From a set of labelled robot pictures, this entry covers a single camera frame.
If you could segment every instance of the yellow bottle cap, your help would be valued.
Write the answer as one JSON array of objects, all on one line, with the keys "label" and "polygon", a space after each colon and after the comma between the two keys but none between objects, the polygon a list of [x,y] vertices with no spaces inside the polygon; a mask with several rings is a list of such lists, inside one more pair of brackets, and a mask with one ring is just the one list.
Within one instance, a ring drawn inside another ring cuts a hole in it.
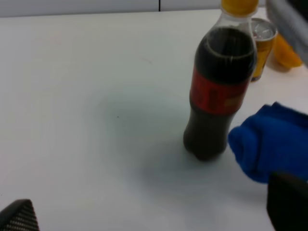
[{"label": "yellow bottle cap", "polygon": [[221,0],[221,7],[236,16],[249,15],[256,11],[259,0]]}]

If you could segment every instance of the yellow can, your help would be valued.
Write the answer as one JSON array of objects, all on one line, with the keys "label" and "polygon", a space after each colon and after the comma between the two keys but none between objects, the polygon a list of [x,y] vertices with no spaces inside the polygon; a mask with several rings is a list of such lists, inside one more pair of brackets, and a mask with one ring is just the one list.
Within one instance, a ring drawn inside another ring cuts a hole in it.
[{"label": "yellow can", "polygon": [[257,46],[257,66],[252,78],[252,82],[261,78],[265,63],[273,48],[274,39],[277,35],[277,28],[261,18],[252,19],[252,32]]}]

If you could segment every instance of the bottle bottom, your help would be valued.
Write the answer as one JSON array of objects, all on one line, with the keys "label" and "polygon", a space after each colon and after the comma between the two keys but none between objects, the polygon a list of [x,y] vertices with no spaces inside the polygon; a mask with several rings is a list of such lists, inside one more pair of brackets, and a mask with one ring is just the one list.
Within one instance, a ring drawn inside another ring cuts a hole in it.
[{"label": "bottle bottom", "polygon": [[185,149],[200,161],[210,161],[227,147],[231,121],[235,115],[212,115],[191,105],[191,115],[184,132]]},{"label": "bottle bottom", "polygon": [[201,147],[200,145],[196,144],[194,140],[190,139],[186,131],[184,132],[183,143],[185,149],[202,162],[212,161],[218,158],[226,150],[227,147],[227,143],[225,143],[225,145],[221,146],[219,149],[205,150],[204,147]]}]

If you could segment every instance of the can lid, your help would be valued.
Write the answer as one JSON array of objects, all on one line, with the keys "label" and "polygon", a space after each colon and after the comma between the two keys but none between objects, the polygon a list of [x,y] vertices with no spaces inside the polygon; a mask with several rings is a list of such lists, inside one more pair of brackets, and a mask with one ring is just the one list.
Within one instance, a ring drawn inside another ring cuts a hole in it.
[{"label": "can lid", "polygon": [[221,7],[235,16],[245,16],[257,10],[259,0],[221,0]]},{"label": "can lid", "polygon": [[277,34],[277,28],[269,21],[261,18],[252,18],[251,29],[257,41],[270,40]]}]

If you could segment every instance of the gray object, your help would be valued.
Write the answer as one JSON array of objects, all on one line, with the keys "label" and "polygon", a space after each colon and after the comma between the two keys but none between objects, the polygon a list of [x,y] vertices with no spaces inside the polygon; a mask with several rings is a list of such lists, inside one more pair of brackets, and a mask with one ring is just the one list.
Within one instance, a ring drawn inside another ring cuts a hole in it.
[{"label": "gray object", "polygon": [[158,11],[158,0],[0,0],[0,17]]},{"label": "gray object", "polygon": [[[161,0],[161,11],[218,9],[221,0]],[[265,0],[259,0],[264,6]]]},{"label": "gray object", "polygon": [[307,0],[267,0],[266,7],[269,19],[308,66]]}]

